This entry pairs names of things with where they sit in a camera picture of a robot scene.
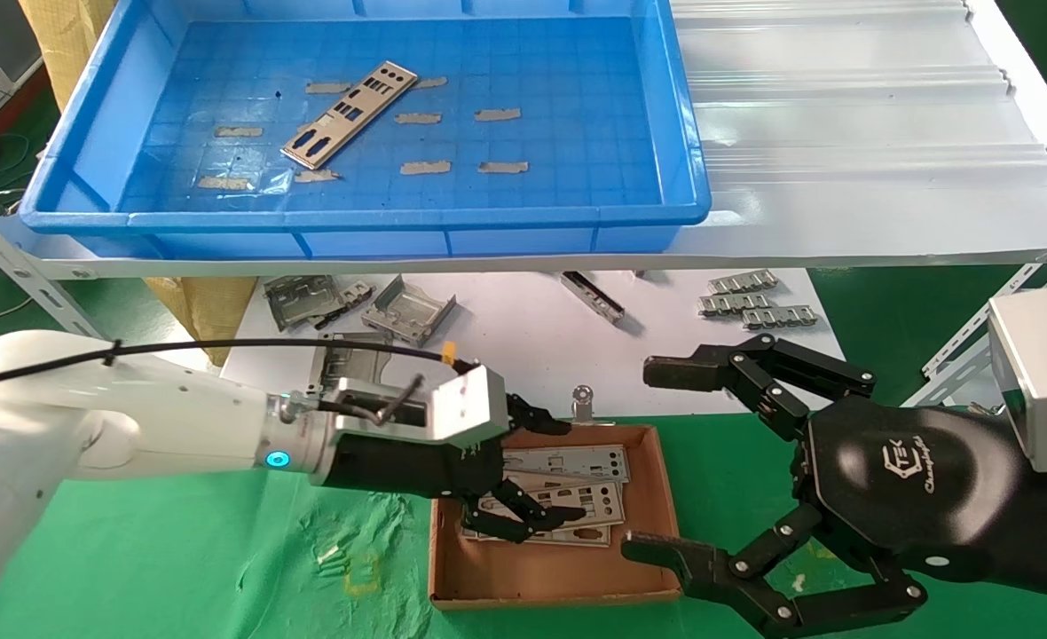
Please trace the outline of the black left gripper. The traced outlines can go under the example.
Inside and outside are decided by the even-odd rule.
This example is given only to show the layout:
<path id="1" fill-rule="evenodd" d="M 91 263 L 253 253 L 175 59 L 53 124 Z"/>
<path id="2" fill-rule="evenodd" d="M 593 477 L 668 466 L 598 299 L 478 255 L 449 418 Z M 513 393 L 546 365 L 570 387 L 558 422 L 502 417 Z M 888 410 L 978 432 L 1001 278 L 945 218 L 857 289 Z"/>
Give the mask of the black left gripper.
<path id="1" fill-rule="evenodd" d="M 508 433 L 528 431 L 544 436 L 567 436 L 572 424 L 536 407 L 524 397 L 506 396 Z M 484 442 L 464 449 L 389 439 L 341 439 L 314 473 L 314 485 L 374 493 L 399 493 L 426 499 L 464 499 L 461 526 L 490 537 L 521 543 L 535 533 L 551 533 L 569 522 L 585 517 L 580 507 L 543 506 L 504 477 L 500 442 Z M 491 494 L 507 507 L 504 517 L 478 505 Z"/>

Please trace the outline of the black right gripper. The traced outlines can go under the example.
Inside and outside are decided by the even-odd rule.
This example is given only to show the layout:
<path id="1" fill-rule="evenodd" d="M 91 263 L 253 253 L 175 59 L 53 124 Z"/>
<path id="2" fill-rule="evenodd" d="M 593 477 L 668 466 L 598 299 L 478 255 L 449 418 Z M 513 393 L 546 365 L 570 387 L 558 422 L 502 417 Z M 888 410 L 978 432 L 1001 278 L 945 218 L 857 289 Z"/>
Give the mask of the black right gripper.
<path id="1" fill-rule="evenodd" d="M 803 439 L 816 508 L 798 505 L 739 553 L 626 533 L 622 556 L 673 572 L 686 597 L 731 608 L 764 638 L 805 638 L 907 619 L 928 596 L 901 569 L 1047 595 L 1047 473 L 999 418 L 881 406 L 868 399 L 877 383 L 868 369 L 768 333 L 650 356 L 642 381 L 729 392 L 784 441 Z M 786 383 L 839 401 L 808 418 Z M 872 583 L 792 598 L 772 588 L 768 573 L 815 533 Z"/>

